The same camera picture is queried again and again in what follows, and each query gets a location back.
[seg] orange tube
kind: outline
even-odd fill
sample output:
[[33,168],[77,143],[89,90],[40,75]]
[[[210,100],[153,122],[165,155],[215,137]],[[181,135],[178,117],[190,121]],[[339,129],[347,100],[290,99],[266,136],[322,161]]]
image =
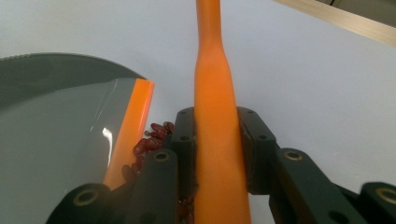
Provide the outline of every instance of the orange tube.
[[125,183],[122,176],[122,166],[131,165],[135,160],[133,148],[142,137],[145,129],[154,83],[137,78],[133,88],[120,127],[119,137],[103,180],[103,183],[110,189],[116,189]]
[[231,71],[221,41],[219,0],[197,0],[195,223],[250,223]]

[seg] white surface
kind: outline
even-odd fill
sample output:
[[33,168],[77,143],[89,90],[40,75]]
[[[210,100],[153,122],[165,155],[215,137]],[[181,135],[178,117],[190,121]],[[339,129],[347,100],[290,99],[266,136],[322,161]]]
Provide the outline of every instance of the white surface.
[[[156,83],[148,123],[193,105],[194,1],[2,1],[0,57],[74,52]],[[222,1],[237,103],[354,191],[396,185],[396,48],[266,0]],[[254,223],[271,223],[252,197]]]

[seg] orange rubber tube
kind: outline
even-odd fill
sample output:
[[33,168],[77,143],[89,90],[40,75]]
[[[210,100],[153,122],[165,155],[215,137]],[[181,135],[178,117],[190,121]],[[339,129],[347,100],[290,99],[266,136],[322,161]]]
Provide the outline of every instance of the orange rubber tube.
[[103,183],[110,189],[116,189],[125,183],[122,166],[131,165],[135,160],[133,148],[145,129],[154,83],[137,78],[133,88],[120,127],[119,137],[103,180]]
[[196,224],[251,223],[231,71],[221,41],[219,0],[197,0],[195,68],[199,188]]

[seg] white table surface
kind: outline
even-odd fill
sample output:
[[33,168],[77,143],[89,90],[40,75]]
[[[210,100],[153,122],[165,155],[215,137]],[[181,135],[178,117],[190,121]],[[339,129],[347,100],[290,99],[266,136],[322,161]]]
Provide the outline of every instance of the white table surface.
[[[238,105],[259,113],[281,147],[299,148],[331,181],[359,191],[396,185],[396,48],[272,0],[222,1]],[[148,123],[193,105],[194,1],[1,1],[0,57],[86,54],[156,83]],[[254,223],[273,223],[250,197]]]

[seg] wooden edge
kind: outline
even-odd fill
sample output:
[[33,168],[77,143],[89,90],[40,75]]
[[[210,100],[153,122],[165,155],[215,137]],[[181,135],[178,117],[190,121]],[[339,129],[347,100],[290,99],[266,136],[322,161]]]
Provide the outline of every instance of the wooden edge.
[[134,161],[133,148],[143,135],[154,83],[138,78],[121,124],[119,137],[111,156],[103,183],[115,189],[125,183],[122,166]]
[[315,0],[276,0],[348,31],[396,47],[396,28]]

